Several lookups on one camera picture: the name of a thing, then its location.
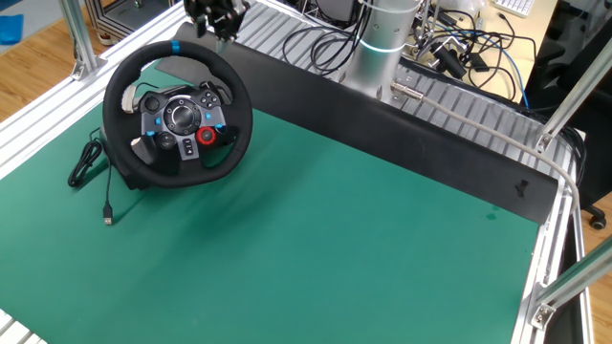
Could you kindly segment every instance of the red button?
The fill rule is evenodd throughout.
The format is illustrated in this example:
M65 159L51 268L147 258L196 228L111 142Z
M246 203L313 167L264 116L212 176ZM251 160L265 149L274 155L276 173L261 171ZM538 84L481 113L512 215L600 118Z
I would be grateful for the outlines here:
M198 129L198 132L195 134L195 139L203 145L212 144L216 138L214 129L211 127L202 127Z

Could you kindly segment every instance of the metal extrusion rail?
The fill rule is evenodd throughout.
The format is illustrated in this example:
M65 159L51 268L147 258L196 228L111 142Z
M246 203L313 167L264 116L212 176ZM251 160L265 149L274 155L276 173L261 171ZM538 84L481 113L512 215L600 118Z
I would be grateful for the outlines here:
M245 17L237 41L275 58L282 58L283 41L289 34L321 24L271 0L251 0L250 2L252 7ZM67 78L61 81L45 95L0 123L0 179L99 104L111 74L124 58L142 45L171 38L187 21L183 5L175 5L104 53L101 58L107 60L107 63L96 72L80 80ZM313 42L321 34L323 32L306 32L298 35L287 44L289 60L299 68L316 73L317 71L310 62L309 51ZM331 55L335 48L336 46L333 45L328 47L321 59ZM337 79L338 76L330 75L330 77ZM395 77L399 82L422 92L455 113L486 125L525 145L533 146L537 133L542 128L542 124L525 118L507 106L420 75L405 67L398 67ZM449 118L427 104L419 103L403 95L394 96L391 104L405 111L407 116L429 121L451 133L559 179L557 172L551 171L547 165L540 163L534 157L524 154L489 134ZM565 141L552 140L545 154L575 177L576 162L570 146ZM546 224L540 226L536 236L533 259L517 312L512 344L543 342L544 333L531 326L528 314L533 313L536 307L534 287L540 284L548 285L557 278L570 219L571 199L566 192L566 185L561 179L551 215ZM575 221L574 225L578 241L577 252L581 257L584 252L581 241L582 229L579 221ZM580 301L583 342L592 343L588 293L584 292Z

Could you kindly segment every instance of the black panel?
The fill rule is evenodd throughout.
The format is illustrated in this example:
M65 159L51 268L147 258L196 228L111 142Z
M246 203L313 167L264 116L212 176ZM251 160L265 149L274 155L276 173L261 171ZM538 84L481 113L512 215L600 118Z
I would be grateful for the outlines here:
M213 35L197 39L189 24L175 39L215 47ZM548 217L557 181L530 167L245 46L230 45L222 56L247 85L255 109L540 224ZM161 61L157 69L195 84L210 79L197 62L179 57Z

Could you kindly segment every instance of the white cable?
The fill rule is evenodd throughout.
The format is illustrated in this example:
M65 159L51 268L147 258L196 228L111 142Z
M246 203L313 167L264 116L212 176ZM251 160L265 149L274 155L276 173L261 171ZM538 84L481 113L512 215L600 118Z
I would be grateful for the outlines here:
M567 182L567 184L569 185L569 187L572 189L572 213L578 208L579 205L579 192L578 192L578 187L576 186L576 184L574 183L574 180L572 180L572 177L570 177L570 175L563 169L561 168L559 165L557 165L554 161L548 159L547 157L545 157L543 154L538 153L535 149L530 148L526 145L524 145L523 143L520 143L517 140L514 140L512 138L509 138L503 134L500 134L496 131L494 131L493 129L491 129L488 126L482 125L478 122L475 122L471 119L467 119L464 118L462 116L459 116L457 114L455 114L454 112L450 111L449 109L445 108L444 106L438 104L437 102L429 99L428 97L422 97L422 101L424 103L427 103L431 106L433 106L434 108L436 108L437 110L442 111L443 113L445 113L447 116L451 117L451 118L455 118L459 121L462 121L478 130L482 130L487 134L490 134L500 140L505 141L508 144L513 145L514 147L522 150L523 152L534 156L535 158L539 159L540 161L546 163L547 165L549 165L552 169L554 169L555 171L558 172L559 175L561 175L561 177L563 177L563 179Z
M367 7L369 7L370 9L374 10L374 11L383 11L383 12L387 12L387 13L392 13L392 14L404 14L404 13L409 13L412 11L416 11L419 6L421 6L421 3L417 3L417 6L413 7L412 9L408 9L408 10L388 10L388 9L383 9L380 8L378 6L374 6L371 4L368 4L367 2L363 1L363 0L357 0L357 2L359 2L362 5L365 5Z

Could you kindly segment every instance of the black steering wheel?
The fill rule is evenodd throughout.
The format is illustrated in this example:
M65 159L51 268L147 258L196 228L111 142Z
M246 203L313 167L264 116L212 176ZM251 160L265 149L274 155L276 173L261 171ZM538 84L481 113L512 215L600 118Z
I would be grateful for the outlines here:
M226 104L211 83L200 88L183 86L169 92L145 93L137 114L127 114L121 107L126 88L138 80L141 69L159 58L188 57L205 64L210 73L228 87L231 104ZM122 166L135 176L159 187L184 187L209 183L227 176L244 157L252 132L252 107L247 88L233 68L221 56L197 44L164 41L142 47L119 65L106 88L103 103L103 130L108 149ZM154 139L161 148L178 147L181 159L178 173L160 173L134 152L135 130L141 138ZM204 167L199 151L214 146L219 133L232 132L233 146L216 166Z

